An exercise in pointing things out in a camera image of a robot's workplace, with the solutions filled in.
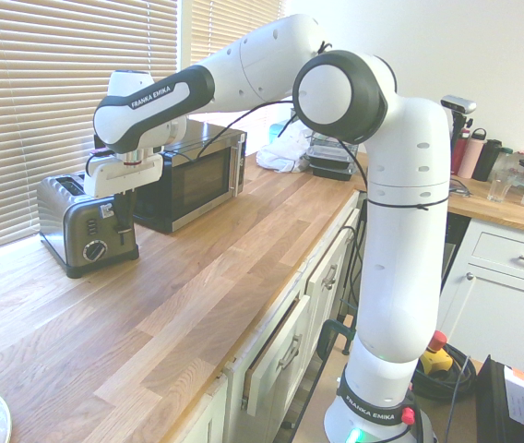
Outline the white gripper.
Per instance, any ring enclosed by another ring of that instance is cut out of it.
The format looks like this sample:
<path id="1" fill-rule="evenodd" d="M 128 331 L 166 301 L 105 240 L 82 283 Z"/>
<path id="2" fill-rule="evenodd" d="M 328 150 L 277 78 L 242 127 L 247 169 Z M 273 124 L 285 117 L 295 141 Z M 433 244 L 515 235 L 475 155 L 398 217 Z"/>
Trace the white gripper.
<path id="1" fill-rule="evenodd" d="M 163 158 L 160 154 L 148 156 L 139 165 L 125 165 L 113 156 L 93 159 L 85 173 L 83 189 L 93 198 L 106 198 L 115 194 L 116 229 L 131 229 L 137 201 L 137 193 L 133 189 L 157 182 L 162 169 Z"/>

